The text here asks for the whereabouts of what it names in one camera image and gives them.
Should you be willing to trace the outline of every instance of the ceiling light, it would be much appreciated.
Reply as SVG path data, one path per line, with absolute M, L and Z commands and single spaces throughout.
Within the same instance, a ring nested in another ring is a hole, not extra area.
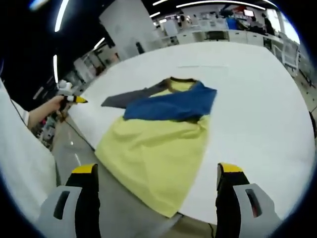
M 55 82 L 58 83 L 58 76 L 57 76 L 57 55 L 54 55 L 54 56 L 53 56 L 53 68 L 54 68 Z
M 153 3 L 153 6 L 158 5 L 158 4 L 160 4 L 160 3 L 162 3 L 162 2 L 165 2 L 165 1 L 167 1 L 167 0 L 160 0 L 160 1 L 157 1 L 157 2 Z
M 154 13 L 154 14 L 150 15 L 150 18 L 155 17 L 157 15 L 160 15 L 160 12 L 157 12 L 157 13 Z
M 251 7 L 255 7 L 255 8 L 258 8 L 258 9 L 261 9 L 261 10 L 266 10 L 264 7 L 261 7 L 261 6 L 257 6 L 257 5 L 254 5 L 254 4 L 250 4 L 250 3 L 246 3 L 246 2 L 242 2 L 242 1 L 230 1 L 230 0 L 207 0 L 207 1 L 196 1 L 196 2 L 190 2 L 190 3 L 185 3 L 185 4 L 182 4 L 182 5 L 178 5 L 176 6 L 177 8 L 179 7 L 184 7 L 184 6 L 190 6 L 190 5 L 196 5 L 196 4 L 201 4 L 201 3 L 235 3 L 235 4 L 241 4 L 241 5 L 247 5 L 247 6 L 251 6 Z
M 274 3 L 272 3 L 272 2 L 269 1 L 269 0 L 262 0 L 262 1 L 265 1 L 265 2 L 267 2 L 267 3 L 269 3 L 269 4 L 273 5 L 273 6 L 277 7 Z
M 103 37 L 94 47 L 94 50 L 98 48 L 98 46 L 105 40 L 105 38 Z
M 59 9 L 59 12 L 57 15 L 57 20 L 56 20 L 56 25 L 55 25 L 55 32 L 60 30 L 61 21 L 63 19 L 68 1 L 69 0 L 63 0 L 63 2 L 60 5 L 60 9 Z

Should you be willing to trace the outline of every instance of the white cabinet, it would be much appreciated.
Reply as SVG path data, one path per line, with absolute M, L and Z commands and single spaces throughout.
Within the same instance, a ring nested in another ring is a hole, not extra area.
M 195 38 L 193 33 L 182 33 L 177 35 L 177 39 L 180 45 L 194 43 Z
M 245 31 L 238 31 L 238 30 L 229 30 L 229 41 L 237 42 L 237 43 L 244 43 L 246 44 L 247 41 L 247 33 Z
M 258 33 L 247 32 L 248 44 L 255 46 L 264 46 L 263 36 Z

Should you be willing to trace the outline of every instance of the chair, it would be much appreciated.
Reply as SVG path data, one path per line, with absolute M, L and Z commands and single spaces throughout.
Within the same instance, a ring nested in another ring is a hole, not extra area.
M 284 35 L 282 36 L 282 39 L 284 42 L 282 47 L 283 49 L 273 45 L 273 54 L 282 62 L 285 67 L 291 68 L 292 72 L 295 71 L 295 75 L 293 75 L 295 77 L 299 70 L 299 45 Z

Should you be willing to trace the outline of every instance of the floor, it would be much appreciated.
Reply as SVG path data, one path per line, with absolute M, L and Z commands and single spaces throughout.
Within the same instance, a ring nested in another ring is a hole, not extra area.
M 294 78 L 302 96 L 306 102 L 307 109 L 312 112 L 317 121 L 317 89 L 310 87 L 301 73 Z M 216 225 L 212 225 L 213 234 L 210 225 L 197 221 L 189 217 L 181 218 L 176 225 L 161 238 L 210 238 L 215 237 Z

